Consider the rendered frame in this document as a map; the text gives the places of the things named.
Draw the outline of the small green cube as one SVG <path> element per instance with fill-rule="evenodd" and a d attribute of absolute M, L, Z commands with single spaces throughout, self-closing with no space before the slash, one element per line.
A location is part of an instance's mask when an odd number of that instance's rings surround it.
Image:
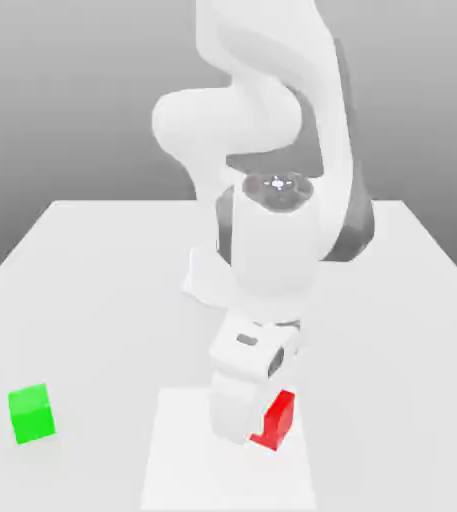
<path fill-rule="evenodd" d="M 8 406 L 18 444 L 56 433 L 48 390 L 44 383 L 9 392 Z"/>

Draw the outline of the small red cube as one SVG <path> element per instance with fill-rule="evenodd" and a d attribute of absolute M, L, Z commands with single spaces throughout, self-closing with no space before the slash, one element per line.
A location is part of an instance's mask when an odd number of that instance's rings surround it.
<path fill-rule="evenodd" d="M 293 423 L 294 403 L 295 394 L 282 390 L 264 416 L 262 432 L 252 434 L 250 440 L 277 451 Z"/>

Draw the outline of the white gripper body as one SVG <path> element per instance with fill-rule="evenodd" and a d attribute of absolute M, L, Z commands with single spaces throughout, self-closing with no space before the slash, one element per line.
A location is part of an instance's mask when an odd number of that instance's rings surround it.
<path fill-rule="evenodd" d="M 246 443 L 263 432 L 261 385 L 214 371 L 209 391 L 213 432 L 235 444 Z"/>

